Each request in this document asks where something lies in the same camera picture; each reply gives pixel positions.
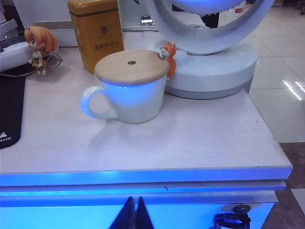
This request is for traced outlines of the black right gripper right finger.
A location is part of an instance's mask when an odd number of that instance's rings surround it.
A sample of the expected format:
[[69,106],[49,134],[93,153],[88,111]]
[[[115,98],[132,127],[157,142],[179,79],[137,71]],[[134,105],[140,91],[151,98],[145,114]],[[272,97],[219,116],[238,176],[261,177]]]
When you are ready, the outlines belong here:
[[148,214],[145,202],[142,197],[139,198],[137,208],[137,228],[154,229],[150,216]]

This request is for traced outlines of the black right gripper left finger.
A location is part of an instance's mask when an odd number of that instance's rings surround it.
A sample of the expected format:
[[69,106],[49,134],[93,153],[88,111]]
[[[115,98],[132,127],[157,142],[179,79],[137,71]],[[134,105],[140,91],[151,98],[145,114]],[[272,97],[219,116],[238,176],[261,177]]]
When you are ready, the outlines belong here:
[[111,224],[111,229],[135,229],[136,208],[133,197],[128,197],[123,208]]

